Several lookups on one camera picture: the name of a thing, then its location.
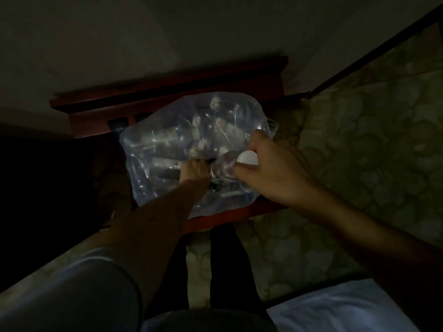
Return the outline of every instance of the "person's right hand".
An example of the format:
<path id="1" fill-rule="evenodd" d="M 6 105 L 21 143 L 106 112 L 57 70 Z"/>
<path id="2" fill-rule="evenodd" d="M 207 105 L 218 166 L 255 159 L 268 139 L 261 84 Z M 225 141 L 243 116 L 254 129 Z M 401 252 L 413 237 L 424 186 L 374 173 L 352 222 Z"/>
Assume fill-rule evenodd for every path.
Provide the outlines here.
<path id="1" fill-rule="evenodd" d="M 315 211 L 326 190 L 309 173 L 300 154 L 275 144 L 261 130 L 251 135 L 249 150 L 257 153 L 258 167 L 236 163 L 237 178 L 272 201 L 299 211 Z"/>

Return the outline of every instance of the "small bottle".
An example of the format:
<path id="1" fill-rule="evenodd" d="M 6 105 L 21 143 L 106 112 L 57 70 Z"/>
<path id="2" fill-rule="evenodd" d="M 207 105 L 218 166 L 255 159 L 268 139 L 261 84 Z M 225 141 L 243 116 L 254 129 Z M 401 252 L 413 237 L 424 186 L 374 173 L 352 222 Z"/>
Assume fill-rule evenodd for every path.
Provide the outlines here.
<path id="1" fill-rule="evenodd" d="M 258 165 L 258 157 L 252 150 L 228 151 L 211 163 L 208 171 L 208 177 L 211 182 L 215 184 L 223 184 L 238 181 L 238 178 L 234 176 L 233 171 L 236 162 L 256 166 Z"/>

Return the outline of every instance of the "white bottle cap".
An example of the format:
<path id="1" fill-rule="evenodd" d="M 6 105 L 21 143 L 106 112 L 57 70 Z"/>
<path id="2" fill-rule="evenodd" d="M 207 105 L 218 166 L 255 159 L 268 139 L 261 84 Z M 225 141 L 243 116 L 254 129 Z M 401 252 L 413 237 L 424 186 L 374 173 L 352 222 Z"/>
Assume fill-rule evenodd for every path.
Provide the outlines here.
<path id="1" fill-rule="evenodd" d="M 237 157 L 237 162 L 257 166 L 258 165 L 258 157 L 254 151 L 246 150 L 246 151 L 243 151 Z"/>

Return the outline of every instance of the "hand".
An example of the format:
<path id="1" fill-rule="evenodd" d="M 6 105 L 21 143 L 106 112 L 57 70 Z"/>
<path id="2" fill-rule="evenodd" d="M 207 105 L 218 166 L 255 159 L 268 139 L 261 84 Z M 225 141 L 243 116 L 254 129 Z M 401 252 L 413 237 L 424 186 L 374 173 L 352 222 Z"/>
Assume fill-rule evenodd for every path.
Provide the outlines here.
<path id="1" fill-rule="evenodd" d="M 257 153 L 258 167 L 236 163 L 237 178 L 268 199 L 299 211 L 314 212 L 320 206 L 319 198 L 328 192 L 309 173 L 300 153 L 275 144 L 261 130 L 251 135 L 249 150 Z"/>
<path id="2" fill-rule="evenodd" d="M 182 164 L 180 170 L 180 184 L 192 185 L 195 193 L 195 202 L 203 198 L 209 187 L 209 165 L 204 159 L 191 159 Z"/>

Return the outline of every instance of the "forearm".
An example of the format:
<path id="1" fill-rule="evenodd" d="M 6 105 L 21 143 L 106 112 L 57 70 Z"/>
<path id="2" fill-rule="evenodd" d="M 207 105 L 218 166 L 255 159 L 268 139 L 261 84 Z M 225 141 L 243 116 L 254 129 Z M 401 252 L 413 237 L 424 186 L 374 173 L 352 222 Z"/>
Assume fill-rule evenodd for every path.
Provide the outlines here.
<path id="1" fill-rule="evenodd" d="M 184 233 L 185 222 L 197 202 L 192 182 L 141 206 L 98 233 L 96 247 L 109 247 L 136 278 L 146 306 L 157 291 L 169 259 Z"/>
<path id="2" fill-rule="evenodd" d="M 384 288 L 407 315 L 426 330 L 436 322 L 443 295 L 442 250 L 372 219 L 323 191 L 323 207 L 312 218 Z"/>

